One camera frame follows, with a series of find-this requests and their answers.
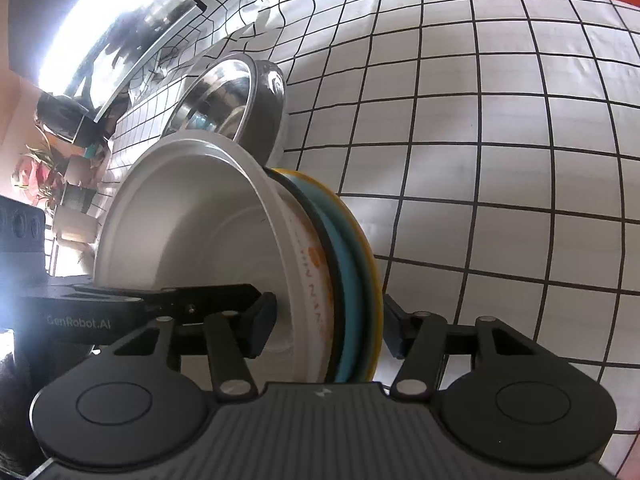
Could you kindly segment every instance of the black plate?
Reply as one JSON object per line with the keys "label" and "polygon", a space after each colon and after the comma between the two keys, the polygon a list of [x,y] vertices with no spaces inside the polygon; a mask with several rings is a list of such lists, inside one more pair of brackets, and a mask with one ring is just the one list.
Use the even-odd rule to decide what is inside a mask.
{"label": "black plate", "polygon": [[311,223],[320,238],[320,244],[324,249],[324,256],[326,258],[326,264],[329,267],[329,278],[331,279],[331,285],[334,295],[334,339],[331,345],[331,355],[329,357],[329,365],[324,376],[325,383],[333,383],[335,376],[338,372],[338,365],[340,364],[340,358],[342,357],[342,348],[344,347],[344,289],[342,287],[342,277],[338,267],[338,257],[335,254],[333,245],[329,234],[324,228],[324,224],[318,213],[316,212],[316,206],[314,206],[299,189],[290,181],[287,177],[279,174],[277,171],[264,168],[268,177],[275,180],[284,189],[289,191],[293,197],[298,201],[300,207],[304,210],[306,215],[311,220]]}

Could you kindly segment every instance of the grid pattern surface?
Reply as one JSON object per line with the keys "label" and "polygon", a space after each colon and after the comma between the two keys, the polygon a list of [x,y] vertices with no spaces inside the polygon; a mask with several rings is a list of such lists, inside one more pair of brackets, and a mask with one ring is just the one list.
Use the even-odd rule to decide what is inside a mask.
{"label": "grid pattern surface", "polygon": [[[603,384],[618,422],[602,463],[620,473],[640,428],[640,9],[203,1],[136,77],[90,212],[213,60],[271,59],[289,89],[280,165],[342,197],[386,291],[450,322],[500,317]],[[376,379],[398,367],[384,353]],[[468,369],[451,358],[444,385]]]}

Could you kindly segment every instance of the stainless steel bowl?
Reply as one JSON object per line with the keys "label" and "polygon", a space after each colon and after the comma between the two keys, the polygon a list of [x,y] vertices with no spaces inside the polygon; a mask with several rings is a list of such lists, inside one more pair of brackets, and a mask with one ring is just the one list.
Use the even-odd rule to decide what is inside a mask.
{"label": "stainless steel bowl", "polygon": [[270,61],[230,54],[199,76],[175,106],[162,137],[208,130],[234,140],[266,165],[282,144],[286,124],[282,72]]}

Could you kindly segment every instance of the stacked plate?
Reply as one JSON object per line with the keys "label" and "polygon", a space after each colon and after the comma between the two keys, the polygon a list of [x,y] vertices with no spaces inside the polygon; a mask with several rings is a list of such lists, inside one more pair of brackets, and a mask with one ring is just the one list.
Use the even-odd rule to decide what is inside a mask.
{"label": "stacked plate", "polygon": [[[106,216],[94,282],[273,292],[276,326],[248,362],[258,384],[368,381],[375,372],[382,287],[355,218],[319,182],[265,170],[217,134],[167,136],[133,165]],[[206,358],[200,368],[193,374],[208,374]]]}

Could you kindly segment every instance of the yellow plate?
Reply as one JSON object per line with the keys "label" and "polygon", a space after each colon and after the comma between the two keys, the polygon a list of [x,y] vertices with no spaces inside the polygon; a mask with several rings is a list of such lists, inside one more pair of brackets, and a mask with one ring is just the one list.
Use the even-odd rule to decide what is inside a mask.
{"label": "yellow plate", "polygon": [[299,171],[292,170],[279,170],[276,169],[278,173],[290,178],[294,181],[296,179],[300,179],[305,181],[308,184],[311,184],[315,188],[319,189],[324,196],[329,197],[334,205],[340,210],[342,217],[347,220],[349,226],[351,227],[353,234],[357,238],[358,245],[362,249],[362,253],[364,254],[364,268],[361,268],[361,272],[363,272],[363,279],[366,280],[365,283],[368,285],[370,290],[366,290],[366,296],[370,298],[367,301],[369,305],[369,335],[365,339],[365,341],[370,342],[370,348],[366,349],[365,354],[365,373],[363,374],[363,364],[360,363],[356,368],[356,373],[359,372],[359,377],[355,377],[355,380],[360,381],[370,381],[373,379],[373,375],[376,373],[376,367],[378,366],[378,359],[380,358],[380,349],[382,348],[382,332],[383,332],[383,306],[382,306],[382,283],[380,282],[380,277],[378,275],[378,267],[376,265],[376,261],[373,257],[373,252],[371,251],[371,247],[369,245],[369,241],[365,236],[360,224],[355,219],[349,208],[340,200],[333,191],[331,191],[327,186],[318,182],[317,180],[311,178],[310,176],[300,173]]}

